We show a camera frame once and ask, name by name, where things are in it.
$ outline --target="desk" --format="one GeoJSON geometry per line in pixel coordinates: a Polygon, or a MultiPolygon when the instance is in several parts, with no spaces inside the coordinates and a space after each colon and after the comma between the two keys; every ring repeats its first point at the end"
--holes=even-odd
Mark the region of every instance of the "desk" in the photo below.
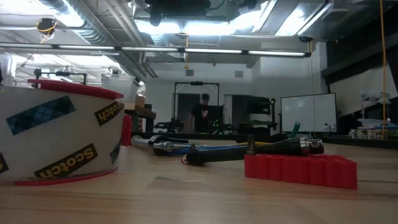
{"type": "Polygon", "coordinates": [[[131,116],[132,119],[132,130],[138,131],[139,127],[139,117],[146,119],[146,132],[154,131],[154,120],[156,118],[156,114],[153,113],[149,109],[145,109],[141,106],[138,106],[134,103],[125,103],[124,104],[124,112],[131,116]]]}
{"type": "Polygon", "coordinates": [[[398,223],[398,151],[332,144],[325,144],[325,149],[358,163],[358,190],[249,179],[244,177],[243,161],[194,167],[181,164],[179,157],[156,157],[124,147],[119,170],[104,177],[43,187],[0,185],[0,220],[2,224],[398,223]]]}

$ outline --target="man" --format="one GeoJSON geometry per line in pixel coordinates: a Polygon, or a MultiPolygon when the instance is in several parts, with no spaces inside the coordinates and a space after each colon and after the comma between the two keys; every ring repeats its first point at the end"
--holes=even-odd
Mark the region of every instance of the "man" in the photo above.
{"type": "Polygon", "coordinates": [[[210,131],[210,120],[208,118],[208,103],[209,94],[202,94],[200,104],[193,107],[191,115],[188,120],[189,130],[195,130],[195,133],[209,133],[210,131]]]}

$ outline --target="black screwdriver handle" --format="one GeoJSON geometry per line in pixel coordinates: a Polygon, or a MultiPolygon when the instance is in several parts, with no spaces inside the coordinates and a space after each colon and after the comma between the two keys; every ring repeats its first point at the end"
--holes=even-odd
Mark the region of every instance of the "black screwdriver handle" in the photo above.
{"type": "Polygon", "coordinates": [[[222,162],[243,160],[246,154],[246,146],[237,146],[227,149],[214,149],[197,151],[192,150],[187,154],[188,164],[200,166],[206,162],[222,162]]]}
{"type": "Polygon", "coordinates": [[[266,144],[256,146],[254,150],[256,154],[280,154],[290,156],[302,156],[302,147],[300,145],[300,139],[287,139],[273,144],[266,144]]]}

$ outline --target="wooden workbench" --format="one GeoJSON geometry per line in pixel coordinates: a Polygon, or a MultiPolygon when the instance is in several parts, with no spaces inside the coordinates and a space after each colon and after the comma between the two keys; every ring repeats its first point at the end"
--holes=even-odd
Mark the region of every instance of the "wooden workbench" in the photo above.
{"type": "Polygon", "coordinates": [[[248,179],[243,161],[193,167],[125,147],[104,177],[0,185],[0,223],[398,223],[398,151],[325,148],[358,163],[358,190],[248,179]]]}

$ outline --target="metal tool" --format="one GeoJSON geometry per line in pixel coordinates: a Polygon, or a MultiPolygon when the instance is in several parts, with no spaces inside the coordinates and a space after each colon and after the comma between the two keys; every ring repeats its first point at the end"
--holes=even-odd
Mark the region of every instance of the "metal tool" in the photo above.
{"type": "Polygon", "coordinates": [[[168,152],[181,148],[194,148],[187,140],[168,138],[166,136],[152,136],[150,139],[142,139],[140,136],[133,136],[131,144],[137,147],[150,149],[157,156],[166,156],[168,152]]]}
{"type": "Polygon", "coordinates": [[[322,154],[324,152],[321,139],[301,140],[294,138],[263,146],[255,145],[253,135],[250,135],[248,139],[247,154],[251,156],[256,154],[307,156],[309,154],[322,154]]]}
{"type": "Polygon", "coordinates": [[[250,135],[247,146],[223,146],[220,148],[211,147],[210,149],[199,147],[189,151],[183,159],[191,165],[203,165],[206,162],[243,160],[246,154],[307,156],[309,154],[322,154],[323,152],[323,143],[320,139],[303,141],[300,139],[288,139],[273,144],[255,146],[254,138],[250,135]]]}

